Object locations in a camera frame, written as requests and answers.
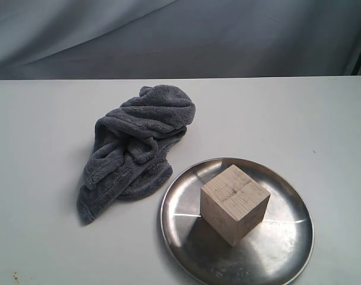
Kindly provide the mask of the grey terry towel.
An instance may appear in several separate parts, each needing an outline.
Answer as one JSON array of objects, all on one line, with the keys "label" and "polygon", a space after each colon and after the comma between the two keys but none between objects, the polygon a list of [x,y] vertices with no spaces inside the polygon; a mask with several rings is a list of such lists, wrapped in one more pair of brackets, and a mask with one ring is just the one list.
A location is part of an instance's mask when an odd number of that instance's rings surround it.
[{"label": "grey terry towel", "polygon": [[170,149],[186,134],[196,107],[172,85],[144,86],[139,95],[100,118],[77,198],[81,224],[95,221],[115,201],[155,193],[171,177]]}]

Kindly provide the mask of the light wooden cube block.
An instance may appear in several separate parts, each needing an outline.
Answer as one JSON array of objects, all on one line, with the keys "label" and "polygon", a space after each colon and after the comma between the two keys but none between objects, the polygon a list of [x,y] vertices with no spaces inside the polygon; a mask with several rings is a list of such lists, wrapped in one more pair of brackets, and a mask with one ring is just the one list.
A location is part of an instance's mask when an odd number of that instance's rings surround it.
[{"label": "light wooden cube block", "polygon": [[270,196],[233,164],[201,187],[200,215],[230,246],[235,246],[262,222]]}]

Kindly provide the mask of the grey backdrop cloth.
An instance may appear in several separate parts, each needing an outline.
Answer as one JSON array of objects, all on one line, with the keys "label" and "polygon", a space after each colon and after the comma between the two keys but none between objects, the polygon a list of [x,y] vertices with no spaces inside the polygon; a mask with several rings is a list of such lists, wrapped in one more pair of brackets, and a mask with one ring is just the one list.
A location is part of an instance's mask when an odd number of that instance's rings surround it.
[{"label": "grey backdrop cloth", "polygon": [[0,80],[350,75],[361,1],[0,1]]}]

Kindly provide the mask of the round stainless steel plate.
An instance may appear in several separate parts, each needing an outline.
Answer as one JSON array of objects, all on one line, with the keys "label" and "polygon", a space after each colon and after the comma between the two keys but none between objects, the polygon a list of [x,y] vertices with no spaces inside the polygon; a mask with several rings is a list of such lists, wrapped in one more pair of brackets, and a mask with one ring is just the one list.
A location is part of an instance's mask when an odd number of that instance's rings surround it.
[{"label": "round stainless steel plate", "polygon": [[204,284],[290,284],[315,241],[298,192],[266,166],[231,157],[180,173],[163,197],[159,224],[168,253]]}]

